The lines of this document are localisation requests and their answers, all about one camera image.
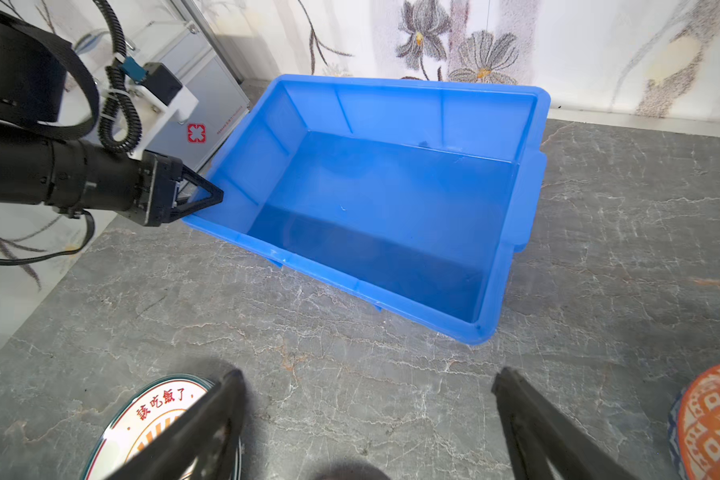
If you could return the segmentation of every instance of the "orange patterned bowl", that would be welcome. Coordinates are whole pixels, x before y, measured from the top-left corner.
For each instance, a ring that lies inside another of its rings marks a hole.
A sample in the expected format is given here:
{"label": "orange patterned bowl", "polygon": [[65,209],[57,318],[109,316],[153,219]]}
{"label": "orange patterned bowl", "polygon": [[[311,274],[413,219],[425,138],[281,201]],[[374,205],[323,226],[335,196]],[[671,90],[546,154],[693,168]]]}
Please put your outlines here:
{"label": "orange patterned bowl", "polygon": [[701,374],[682,394],[676,433],[676,447],[684,469],[681,477],[720,478],[720,365]]}
{"label": "orange patterned bowl", "polygon": [[[141,452],[198,398],[212,387],[208,380],[192,375],[173,375],[144,387],[120,410],[104,430],[82,480],[102,480]],[[238,445],[232,480],[240,478]],[[190,466],[182,480],[192,474]]]}

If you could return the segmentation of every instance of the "blue connector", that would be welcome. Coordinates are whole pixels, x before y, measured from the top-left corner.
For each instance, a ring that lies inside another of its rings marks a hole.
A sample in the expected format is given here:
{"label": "blue connector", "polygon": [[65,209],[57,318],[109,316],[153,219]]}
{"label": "blue connector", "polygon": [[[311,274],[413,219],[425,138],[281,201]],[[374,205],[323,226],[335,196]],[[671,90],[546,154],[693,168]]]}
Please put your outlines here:
{"label": "blue connector", "polygon": [[132,57],[127,57],[120,68],[138,84],[143,82],[146,77],[146,70],[136,63]]}

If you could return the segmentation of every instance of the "red cross logo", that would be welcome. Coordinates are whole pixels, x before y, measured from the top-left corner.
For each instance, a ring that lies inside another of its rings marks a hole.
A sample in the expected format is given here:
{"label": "red cross logo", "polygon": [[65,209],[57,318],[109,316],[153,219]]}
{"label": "red cross logo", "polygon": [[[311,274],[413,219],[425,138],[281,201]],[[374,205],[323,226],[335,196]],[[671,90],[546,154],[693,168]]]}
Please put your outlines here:
{"label": "red cross logo", "polygon": [[186,139],[191,144],[204,144],[206,142],[206,126],[204,124],[187,125]]}

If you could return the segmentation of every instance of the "grey marble countertop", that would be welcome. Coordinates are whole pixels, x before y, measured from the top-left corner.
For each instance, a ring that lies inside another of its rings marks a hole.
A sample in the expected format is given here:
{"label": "grey marble countertop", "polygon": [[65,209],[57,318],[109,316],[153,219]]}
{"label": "grey marble countertop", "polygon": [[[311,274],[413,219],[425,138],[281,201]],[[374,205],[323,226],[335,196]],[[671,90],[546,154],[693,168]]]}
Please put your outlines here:
{"label": "grey marble countertop", "polygon": [[392,478],[511,478],[490,393],[522,371],[641,478],[720,363],[720,139],[550,120],[534,232],[498,331],[469,347],[176,223],[113,222],[0,351],[0,478],[78,478],[161,376],[240,367],[247,478],[340,459]]}

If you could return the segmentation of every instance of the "white wall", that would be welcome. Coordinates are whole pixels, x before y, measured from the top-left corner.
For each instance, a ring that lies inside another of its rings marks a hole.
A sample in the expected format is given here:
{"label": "white wall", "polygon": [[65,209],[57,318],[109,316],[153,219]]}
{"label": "white wall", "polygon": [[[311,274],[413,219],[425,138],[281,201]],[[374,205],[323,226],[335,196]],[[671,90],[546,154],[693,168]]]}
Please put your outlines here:
{"label": "white wall", "polygon": [[[310,27],[298,0],[195,1],[244,77],[271,80],[284,73],[310,73]],[[408,37],[398,29],[403,0],[302,2],[322,42],[352,54],[324,49],[326,65],[313,48],[316,74],[422,76],[395,56]],[[518,60],[504,72],[546,89],[554,107],[720,122],[720,0],[435,3],[451,15],[451,29],[439,36],[448,60],[424,55],[431,79],[438,67],[448,79],[451,58],[458,56],[451,38],[487,29],[496,38],[517,35]],[[466,22],[458,21],[460,7],[469,12]],[[685,81],[690,84],[686,91],[670,91],[673,82]],[[657,94],[659,103],[670,105],[668,111],[656,104]]]}

